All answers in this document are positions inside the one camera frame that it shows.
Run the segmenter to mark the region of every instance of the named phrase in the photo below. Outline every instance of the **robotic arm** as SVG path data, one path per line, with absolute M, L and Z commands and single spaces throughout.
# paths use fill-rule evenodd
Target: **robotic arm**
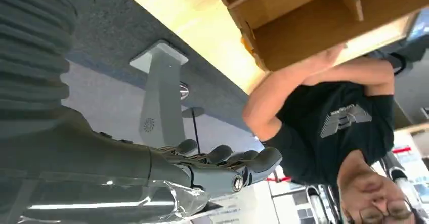
M 93 132 L 62 106 L 64 55 L 94 1 L 0 0 L 0 223 L 171 220 L 204 207 L 198 196 L 238 192 L 274 170 L 274 148 L 214 165 Z

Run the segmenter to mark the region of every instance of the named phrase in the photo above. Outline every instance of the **desk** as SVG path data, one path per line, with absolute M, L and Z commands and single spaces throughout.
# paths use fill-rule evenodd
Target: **desk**
M 241 32 L 221 0 L 135 1 L 247 94 L 267 75 L 241 43 Z M 411 17 L 349 41 L 337 64 L 404 38 Z

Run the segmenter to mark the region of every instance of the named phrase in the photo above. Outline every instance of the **hand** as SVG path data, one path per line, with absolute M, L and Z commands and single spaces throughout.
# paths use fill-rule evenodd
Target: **hand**
M 306 64 L 308 69 L 311 71 L 310 75 L 321 73 L 334 65 L 334 63 L 338 59 L 338 56 L 344 48 L 344 43 L 339 44 L 330 49 L 317 53 L 311 57 L 308 57 L 300 63 Z

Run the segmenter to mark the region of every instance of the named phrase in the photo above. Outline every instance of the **floor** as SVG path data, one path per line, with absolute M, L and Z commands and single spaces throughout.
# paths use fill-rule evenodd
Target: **floor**
M 109 0 L 81 14 L 74 49 L 67 59 L 144 89 L 147 75 L 129 62 L 160 39 L 167 40 L 189 58 L 181 70 L 181 81 L 190 88 L 183 105 L 202 107 L 207 115 L 249 131 L 241 120 L 247 94 L 134 0 Z
M 63 104 L 80 111 L 94 131 L 142 142 L 138 126 L 144 90 L 73 62 L 62 79 L 70 86 L 70 97 Z M 220 144 L 229 145 L 234 152 L 263 148 L 251 133 L 208 115 L 196 118 L 196 122 L 202 152 Z M 195 139 L 192 119 L 184 119 L 184 127 L 186 138 Z

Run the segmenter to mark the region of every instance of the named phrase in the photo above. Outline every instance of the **t-shirt logo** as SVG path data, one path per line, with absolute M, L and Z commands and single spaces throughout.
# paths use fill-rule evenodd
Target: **t-shirt logo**
M 352 126 L 352 123 L 370 122 L 371 120 L 372 116 L 362 109 L 362 107 L 357 104 L 351 104 L 333 111 L 326 116 L 320 137 L 325 138 L 334 135 L 339 130 Z

